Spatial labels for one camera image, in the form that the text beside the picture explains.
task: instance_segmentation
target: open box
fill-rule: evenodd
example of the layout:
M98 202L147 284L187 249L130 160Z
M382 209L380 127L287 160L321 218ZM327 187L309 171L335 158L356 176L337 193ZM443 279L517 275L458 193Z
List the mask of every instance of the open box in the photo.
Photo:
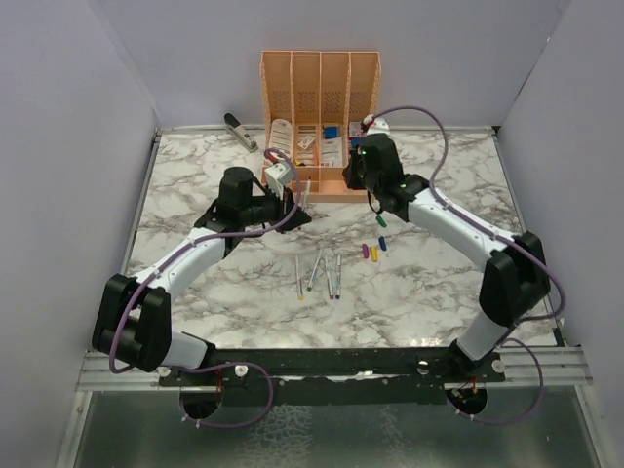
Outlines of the open box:
M304 187L310 180L309 201L366 200L366 192L346 187L342 169L349 157L349 123L375 111L380 74L378 52L262 53L266 141L276 119L291 124L289 156L303 165L298 172ZM324 139L325 127L338 127L339 141ZM313 142L299 146L307 137Z

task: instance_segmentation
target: gray wall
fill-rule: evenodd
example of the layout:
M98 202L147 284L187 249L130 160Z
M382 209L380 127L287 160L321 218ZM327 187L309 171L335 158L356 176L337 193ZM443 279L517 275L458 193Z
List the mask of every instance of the gray wall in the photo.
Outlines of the gray wall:
M500 125L567 0L91 0L165 126L261 123L263 49L379 50L380 107ZM431 126L415 113L391 122Z
M500 133L624 463L624 2L574 0Z
M153 112L82 0L0 8L0 464L54 464Z

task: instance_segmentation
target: marble tabletop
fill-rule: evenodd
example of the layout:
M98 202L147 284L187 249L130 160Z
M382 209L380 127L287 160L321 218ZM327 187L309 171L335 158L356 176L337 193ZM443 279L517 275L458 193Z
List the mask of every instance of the marble tabletop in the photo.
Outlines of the marble tabletop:
M263 132L252 132L258 144ZM442 146L435 133L394 132L408 173L428 177ZM250 154L230 135L163 135L136 232L127 273L151 265L183 240L218 192L223 171L245 166L257 175L260 151ZM475 215L520 230L509 188L489 133L450 135L438 187ZM390 214L381 228L368 205L316 204L313 221L286 234L246 239L173 304L173 326L218 347L323 348L448 345L479 310L482 274L440 239ZM361 245L380 235L387 252L363 259ZM332 268L342 258L342 295L331 300L323 272L303 300L296 293L294 256L307 280L318 249ZM540 303L531 313L542 314ZM549 323L527 323L515 336L555 343Z

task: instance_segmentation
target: table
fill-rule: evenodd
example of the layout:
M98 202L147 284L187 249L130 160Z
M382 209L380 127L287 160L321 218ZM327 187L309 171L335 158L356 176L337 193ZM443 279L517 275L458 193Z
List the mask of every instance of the table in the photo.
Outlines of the table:
M252 132L263 146L263 132ZM407 173L428 177L442 140L431 132L394 132ZM149 181L127 273L160 259L183 240L218 192L223 171L245 166L259 175L260 151L250 154L224 132L163 135ZM438 187L462 207L513 231L521 227L490 132L451 132ZM384 347L448 345L479 310L482 274L430 233L388 214L381 228L365 204L317 204L313 221L284 235L246 239L210 268L173 305L173 326L221 348ZM361 245L383 235L379 262ZM342 256L342 296L330 300L323 273L298 300L294 256L307 278L317 250ZM532 311L545 312L540 304ZM524 324L515 336L555 344L548 322Z

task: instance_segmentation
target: blue object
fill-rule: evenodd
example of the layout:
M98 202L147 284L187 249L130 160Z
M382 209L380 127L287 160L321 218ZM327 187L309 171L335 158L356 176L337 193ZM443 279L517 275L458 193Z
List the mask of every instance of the blue object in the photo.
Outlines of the blue object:
M325 139L338 138L338 127L325 127L323 133Z

